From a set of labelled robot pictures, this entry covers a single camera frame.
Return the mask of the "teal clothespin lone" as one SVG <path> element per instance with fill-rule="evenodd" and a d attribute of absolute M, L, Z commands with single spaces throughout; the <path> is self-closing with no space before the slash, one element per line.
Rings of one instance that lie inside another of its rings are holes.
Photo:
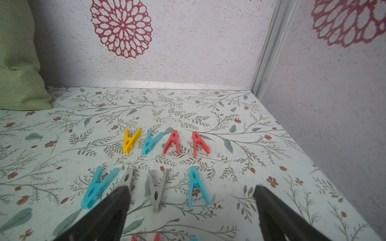
<path fill-rule="evenodd" d="M 160 132 L 155 138 L 152 137 L 152 130 L 149 130 L 142 148 L 142 154 L 148 155 L 150 151 L 157 145 L 157 143 L 163 138 L 164 133 Z"/>

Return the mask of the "teal clothespin pair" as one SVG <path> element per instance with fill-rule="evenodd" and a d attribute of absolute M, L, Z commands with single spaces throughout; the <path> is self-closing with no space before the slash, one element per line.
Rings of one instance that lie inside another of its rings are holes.
<path fill-rule="evenodd" d="M 91 209 L 119 173 L 119 168 L 114 168 L 107 177 L 102 180 L 102 170 L 102 166 L 96 168 L 90 185 L 80 204 L 82 209 Z"/>

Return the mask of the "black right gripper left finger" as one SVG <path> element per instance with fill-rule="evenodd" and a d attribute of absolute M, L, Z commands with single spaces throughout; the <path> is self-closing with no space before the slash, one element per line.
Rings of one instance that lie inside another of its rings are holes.
<path fill-rule="evenodd" d="M 130 191 L 119 186 L 57 241 L 119 241 L 130 206 Z"/>

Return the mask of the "red clothespin bottom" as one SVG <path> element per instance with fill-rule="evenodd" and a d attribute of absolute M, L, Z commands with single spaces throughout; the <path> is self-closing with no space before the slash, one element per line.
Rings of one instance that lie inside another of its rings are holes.
<path fill-rule="evenodd" d="M 160 233 L 157 233 L 155 235 L 154 241 L 159 241 L 160 240 Z"/>

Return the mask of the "yellow clothespin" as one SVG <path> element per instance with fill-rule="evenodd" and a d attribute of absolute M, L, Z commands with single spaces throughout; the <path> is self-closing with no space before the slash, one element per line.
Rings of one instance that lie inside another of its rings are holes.
<path fill-rule="evenodd" d="M 123 143 L 123 153 L 124 154 L 129 154 L 134 145 L 136 144 L 137 140 L 139 139 L 140 135 L 142 133 L 141 129 L 138 129 L 137 132 L 133 135 L 129 135 L 129 130 L 125 130 L 125 135 L 124 135 L 124 143 Z"/>

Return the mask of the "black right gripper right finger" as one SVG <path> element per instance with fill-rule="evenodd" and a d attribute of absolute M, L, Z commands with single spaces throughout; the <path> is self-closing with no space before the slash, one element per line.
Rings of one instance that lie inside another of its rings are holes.
<path fill-rule="evenodd" d="M 255 199 L 265 241 L 328 241 L 266 187 L 257 185 Z"/>

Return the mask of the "grey clothespin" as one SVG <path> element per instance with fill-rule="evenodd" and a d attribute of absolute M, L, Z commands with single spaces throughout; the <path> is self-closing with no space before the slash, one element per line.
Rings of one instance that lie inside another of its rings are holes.
<path fill-rule="evenodd" d="M 134 171 L 135 171 L 135 169 L 128 168 L 126 173 L 122 176 L 122 178 L 118 182 L 116 188 L 121 187 L 121 186 L 125 186 L 130 190 L 132 187 Z"/>
<path fill-rule="evenodd" d="M 150 197 L 151 197 L 152 210 L 154 213 L 159 212 L 159 207 L 160 207 L 162 196 L 165 190 L 168 173 L 169 173 L 169 170 L 165 169 L 161 182 L 155 185 L 152 177 L 152 171 L 151 170 L 148 171 L 149 181 L 150 181 Z"/>

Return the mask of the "red clothespin top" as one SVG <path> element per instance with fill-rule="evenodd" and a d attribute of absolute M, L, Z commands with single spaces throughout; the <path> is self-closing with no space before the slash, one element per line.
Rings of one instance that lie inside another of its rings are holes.
<path fill-rule="evenodd" d="M 193 149 L 194 149 L 194 157 L 197 156 L 197 148 L 198 146 L 201 146 L 202 149 L 207 153 L 210 154 L 210 149 L 207 146 L 207 144 L 204 142 L 202 137 L 198 134 L 198 132 L 194 131 L 192 132 L 192 140 L 193 140 Z"/>

